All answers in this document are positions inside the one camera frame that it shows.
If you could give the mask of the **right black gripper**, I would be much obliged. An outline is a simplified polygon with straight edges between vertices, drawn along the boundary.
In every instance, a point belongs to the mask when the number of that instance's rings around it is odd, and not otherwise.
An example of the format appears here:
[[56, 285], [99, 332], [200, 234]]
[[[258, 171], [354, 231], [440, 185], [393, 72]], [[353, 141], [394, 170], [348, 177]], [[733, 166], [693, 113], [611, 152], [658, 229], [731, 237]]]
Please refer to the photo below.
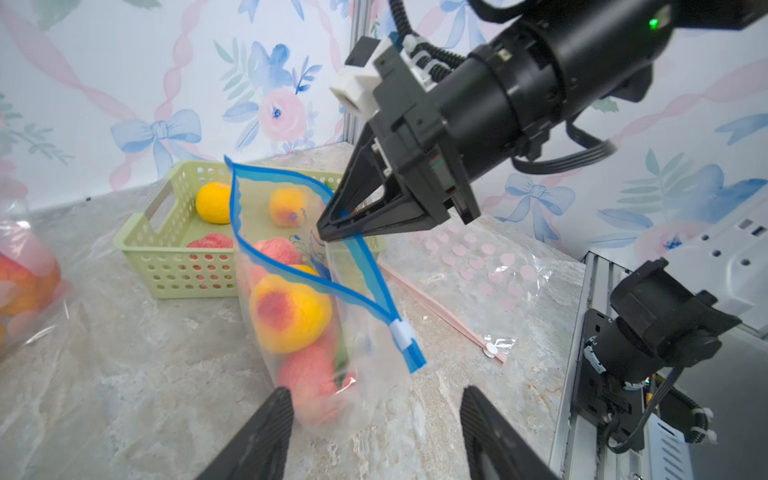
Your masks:
[[615, 144], [576, 118], [610, 94], [641, 100], [674, 20], [671, 1], [538, 1], [431, 89], [386, 50], [374, 63], [382, 159], [374, 140], [355, 147], [317, 221], [320, 238], [431, 230], [450, 210], [472, 221], [472, 183], [504, 161], [547, 175], [611, 156]]

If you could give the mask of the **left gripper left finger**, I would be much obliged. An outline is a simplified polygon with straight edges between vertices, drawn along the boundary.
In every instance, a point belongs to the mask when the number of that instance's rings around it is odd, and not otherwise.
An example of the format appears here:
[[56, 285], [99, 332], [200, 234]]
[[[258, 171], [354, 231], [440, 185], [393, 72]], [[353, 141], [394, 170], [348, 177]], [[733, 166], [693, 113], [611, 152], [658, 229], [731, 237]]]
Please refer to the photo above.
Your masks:
[[283, 479], [293, 423], [291, 393], [278, 387], [197, 479]]

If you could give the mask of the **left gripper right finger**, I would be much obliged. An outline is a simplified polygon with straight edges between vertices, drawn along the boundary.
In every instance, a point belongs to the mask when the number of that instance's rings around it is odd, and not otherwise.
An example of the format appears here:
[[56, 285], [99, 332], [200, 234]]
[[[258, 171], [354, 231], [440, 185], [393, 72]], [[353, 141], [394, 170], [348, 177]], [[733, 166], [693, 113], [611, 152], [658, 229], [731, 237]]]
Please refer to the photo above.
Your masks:
[[557, 479], [476, 386], [463, 391], [460, 421], [472, 480]]

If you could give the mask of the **pink peach bottom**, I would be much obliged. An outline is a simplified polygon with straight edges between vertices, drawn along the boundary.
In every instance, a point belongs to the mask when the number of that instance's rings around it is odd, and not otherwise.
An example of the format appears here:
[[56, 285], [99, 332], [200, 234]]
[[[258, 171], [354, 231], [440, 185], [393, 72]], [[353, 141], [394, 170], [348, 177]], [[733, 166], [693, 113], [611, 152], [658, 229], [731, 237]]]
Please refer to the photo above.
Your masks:
[[[285, 265], [295, 266], [303, 263], [300, 250], [287, 238], [272, 238], [257, 241], [254, 248], [261, 254]], [[266, 270], [259, 265], [249, 265], [247, 270], [248, 283], [251, 287], [257, 285], [266, 275]]]

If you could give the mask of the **pink zipper clear bag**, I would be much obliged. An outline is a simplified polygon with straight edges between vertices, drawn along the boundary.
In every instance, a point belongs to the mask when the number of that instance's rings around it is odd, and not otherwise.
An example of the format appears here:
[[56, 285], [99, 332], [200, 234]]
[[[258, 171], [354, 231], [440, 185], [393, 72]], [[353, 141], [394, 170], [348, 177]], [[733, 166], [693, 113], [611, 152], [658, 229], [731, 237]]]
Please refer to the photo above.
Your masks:
[[26, 344], [50, 327], [51, 312], [69, 293], [60, 264], [33, 229], [26, 187], [1, 178], [1, 352]]
[[396, 235], [381, 271], [501, 363], [552, 275], [549, 262], [478, 223]]

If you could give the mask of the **yellow peach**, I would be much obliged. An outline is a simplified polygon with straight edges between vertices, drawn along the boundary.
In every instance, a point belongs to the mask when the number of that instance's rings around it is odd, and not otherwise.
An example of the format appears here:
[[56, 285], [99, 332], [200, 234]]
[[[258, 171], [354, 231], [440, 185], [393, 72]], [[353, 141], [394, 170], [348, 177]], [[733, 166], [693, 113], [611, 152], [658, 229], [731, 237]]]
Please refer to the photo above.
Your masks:
[[230, 186], [222, 182], [210, 182], [202, 186], [197, 193], [195, 201], [199, 217], [211, 224], [229, 224], [230, 195]]
[[333, 318], [333, 302], [328, 294], [276, 274], [266, 274], [251, 289], [249, 308], [259, 344], [275, 355], [311, 345]]
[[276, 189], [269, 198], [268, 208], [278, 227], [297, 227], [306, 222], [307, 198], [299, 188]]

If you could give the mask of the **blue zipper clear bag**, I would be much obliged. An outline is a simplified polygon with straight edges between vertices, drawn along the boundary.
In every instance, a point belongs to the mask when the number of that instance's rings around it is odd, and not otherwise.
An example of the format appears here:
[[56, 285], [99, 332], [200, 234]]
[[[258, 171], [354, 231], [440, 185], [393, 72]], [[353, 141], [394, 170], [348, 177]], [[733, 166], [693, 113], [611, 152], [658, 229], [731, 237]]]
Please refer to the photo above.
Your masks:
[[296, 421], [333, 441], [367, 427], [425, 357], [366, 241], [323, 241], [318, 175], [230, 163], [238, 296]]

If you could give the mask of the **yellow peach top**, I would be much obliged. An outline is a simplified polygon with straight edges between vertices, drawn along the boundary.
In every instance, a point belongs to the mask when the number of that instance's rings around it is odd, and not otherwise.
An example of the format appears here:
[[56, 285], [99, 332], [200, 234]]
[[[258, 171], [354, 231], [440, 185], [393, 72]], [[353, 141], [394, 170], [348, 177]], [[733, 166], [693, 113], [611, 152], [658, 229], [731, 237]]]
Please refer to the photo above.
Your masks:
[[210, 182], [202, 186], [197, 193], [195, 201], [199, 217], [211, 224], [229, 224], [230, 195], [230, 186], [222, 182]]

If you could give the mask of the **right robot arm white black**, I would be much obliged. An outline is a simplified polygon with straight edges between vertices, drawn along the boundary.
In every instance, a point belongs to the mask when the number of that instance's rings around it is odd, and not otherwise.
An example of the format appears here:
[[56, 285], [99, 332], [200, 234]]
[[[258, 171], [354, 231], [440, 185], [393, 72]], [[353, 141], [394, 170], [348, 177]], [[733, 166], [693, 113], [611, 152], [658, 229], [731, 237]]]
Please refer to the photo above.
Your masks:
[[[528, 175], [565, 173], [616, 152], [576, 125], [594, 101], [642, 100], [655, 60], [678, 29], [742, 30], [763, 1], [523, 1], [472, 9], [502, 31], [469, 55], [438, 48], [390, 5], [400, 40], [360, 38], [333, 94], [364, 124], [342, 180], [317, 223], [340, 241], [432, 229], [480, 208], [471, 185], [504, 161]], [[648, 261], [609, 301], [615, 320], [582, 347], [582, 368], [611, 414], [604, 444], [639, 449], [622, 431], [622, 392], [662, 368], [661, 402], [682, 372], [712, 358], [767, 284], [767, 230], [739, 218], [733, 232], [702, 235]]]

